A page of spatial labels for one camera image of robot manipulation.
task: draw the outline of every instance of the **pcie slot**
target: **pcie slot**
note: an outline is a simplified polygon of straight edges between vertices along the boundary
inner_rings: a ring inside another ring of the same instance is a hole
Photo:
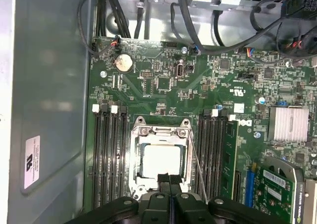
[[[247,171],[247,183],[246,183],[246,199],[244,204],[249,208],[253,207],[253,187],[254,187],[255,174],[252,170]]]
[[[241,172],[235,171],[233,186],[233,201],[239,202],[241,189]]]

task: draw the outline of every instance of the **white sticker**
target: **white sticker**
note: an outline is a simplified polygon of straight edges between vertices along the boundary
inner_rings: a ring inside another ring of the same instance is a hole
[[[274,175],[270,172],[267,172],[266,170],[263,171],[263,176],[265,178],[268,178],[269,180],[273,181],[274,183],[278,184],[279,186],[281,186],[283,188],[286,187],[286,182],[283,179],[277,177],[276,175]]]
[[[40,136],[26,140],[24,163],[24,188],[27,188],[40,177]]]
[[[234,113],[244,113],[244,104],[234,104],[233,112]]]
[[[273,189],[269,187],[267,188],[267,192],[273,197],[277,198],[279,201],[282,201],[282,195],[280,195],[278,192],[275,192]]]

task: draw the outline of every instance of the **side panel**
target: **side panel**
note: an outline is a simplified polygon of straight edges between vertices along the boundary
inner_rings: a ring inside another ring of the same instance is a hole
[[[16,0],[10,224],[64,223],[82,209],[88,55],[78,35],[78,2]],[[86,31],[90,18],[87,3]],[[36,136],[39,178],[24,188],[26,140]]]

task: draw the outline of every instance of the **capacitor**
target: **capacitor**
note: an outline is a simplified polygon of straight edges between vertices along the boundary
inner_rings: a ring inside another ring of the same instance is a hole
[[[259,139],[260,137],[261,137],[261,133],[259,133],[259,132],[254,133],[254,138]]]
[[[264,97],[256,97],[255,99],[256,104],[265,104],[265,98]]]
[[[311,174],[317,176],[317,168],[311,169]]]
[[[215,109],[218,109],[219,111],[221,111],[223,109],[223,106],[221,104],[216,104],[214,106]]]

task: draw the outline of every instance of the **green circuit board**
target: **green circuit board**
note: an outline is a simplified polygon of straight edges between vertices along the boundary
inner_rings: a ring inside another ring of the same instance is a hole
[[[95,48],[100,49],[113,41],[111,38],[94,40]],[[144,117],[147,123],[162,125],[178,125],[187,118],[192,125],[195,141],[201,112],[222,105],[229,117],[239,122],[237,136],[231,137],[231,144],[235,147],[230,149],[235,148],[234,168],[241,173],[238,198],[241,203],[245,199],[247,170],[253,162],[261,162],[264,156],[286,159],[302,167],[306,176],[310,176],[310,161],[317,153],[317,71],[312,67],[311,60],[305,60],[300,65],[292,62],[263,65],[248,59],[246,53],[234,51],[208,56],[188,49],[183,54],[183,46],[178,43],[122,39],[120,50],[110,47],[104,55],[91,58],[84,193],[86,211],[94,206],[92,167],[96,154],[96,115],[92,108],[95,104],[124,106],[128,111],[125,118],[128,123],[127,136],[138,116]],[[119,54],[127,54],[133,60],[133,67],[128,73],[119,72],[113,65],[113,60]],[[274,52],[262,51],[255,51],[254,56],[267,61],[279,58]],[[184,73],[175,76],[175,64],[181,59],[185,64]],[[256,102],[259,97],[265,98],[265,104]],[[309,108],[309,142],[267,141],[269,107],[278,102]],[[256,132],[260,133],[260,138],[255,138]],[[119,195],[131,195],[124,174],[129,167],[129,158],[128,155],[124,157],[120,164],[115,163],[113,166],[121,167],[123,181],[114,183],[113,187],[122,185]],[[228,176],[228,183],[232,187],[233,177]]]

